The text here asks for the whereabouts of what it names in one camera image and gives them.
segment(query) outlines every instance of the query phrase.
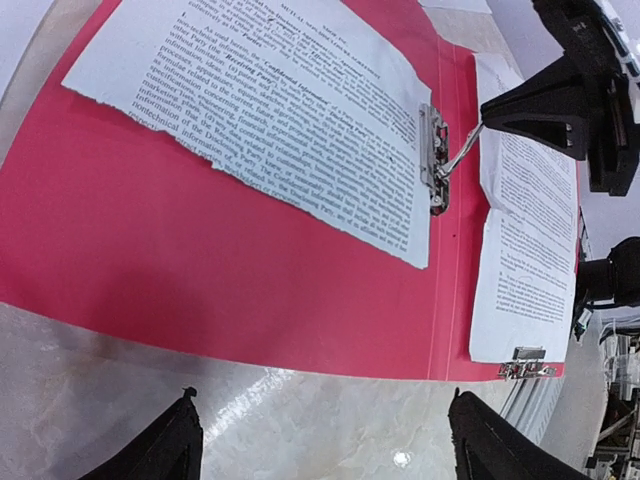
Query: paper document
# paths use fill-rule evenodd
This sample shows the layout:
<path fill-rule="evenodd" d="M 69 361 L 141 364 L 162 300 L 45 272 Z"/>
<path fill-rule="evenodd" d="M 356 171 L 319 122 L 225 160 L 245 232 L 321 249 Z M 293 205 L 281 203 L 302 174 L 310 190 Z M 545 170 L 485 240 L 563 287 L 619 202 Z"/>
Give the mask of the paper document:
<path fill-rule="evenodd" d="M 484 103 L 522 80 L 498 55 L 476 55 Z M 564 362 L 578 241 L 576 162 L 515 135 L 484 130 L 480 183 L 491 210 L 484 228 L 471 326 L 471 359 L 510 361 L 543 347 Z"/>
<path fill-rule="evenodd" d="M 124 0 L 63 85 L 427 266 L 419 108 L 431 91 L 339 0 Z"/>
<path fill-rule="evenodd" d="M 0 0 L 0 100 L 53 0 Z"/>

